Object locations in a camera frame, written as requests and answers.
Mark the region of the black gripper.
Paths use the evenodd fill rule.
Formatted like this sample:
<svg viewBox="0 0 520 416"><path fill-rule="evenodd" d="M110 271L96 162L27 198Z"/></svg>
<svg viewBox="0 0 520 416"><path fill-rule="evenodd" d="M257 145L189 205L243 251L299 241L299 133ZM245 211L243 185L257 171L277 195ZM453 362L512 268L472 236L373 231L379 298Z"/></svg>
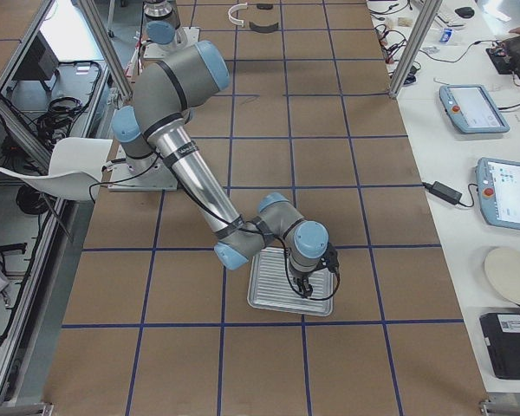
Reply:
<svg viewBox="0 0 520 416"><path fill-rule="evenodd" d="M313 271L302 271L296 269L294 266L291 266L290 274L292 277L292 282L296 286L300 296L302 296L302 290L304 289L304 297L310 298L312 296L313 287L309 279L312 276Z"/></svg>

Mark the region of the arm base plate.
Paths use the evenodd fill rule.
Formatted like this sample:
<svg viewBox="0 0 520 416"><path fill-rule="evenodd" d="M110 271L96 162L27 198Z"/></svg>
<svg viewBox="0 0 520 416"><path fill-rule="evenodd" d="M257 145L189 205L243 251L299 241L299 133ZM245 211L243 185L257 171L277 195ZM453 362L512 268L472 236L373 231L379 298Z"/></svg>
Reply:
<svg viewBox="0 0 520 416"><path fill-rule="evenodd" d="M193 45L199 40L199 27L179 27L171 24L150 22L146 26L148 38L143 42L141 55L145 60L162 60L179 49Z"/></svg>
<svg viewBox="0 0 520 416"><path fill-rule="evenodd" d="M117 159L124 159L112 165L110 176L112 192L155 192L176 191L178 181L166 168L162 159L152 153L144 159L132 159L126 156L121 146L116 153Z"/></svg>

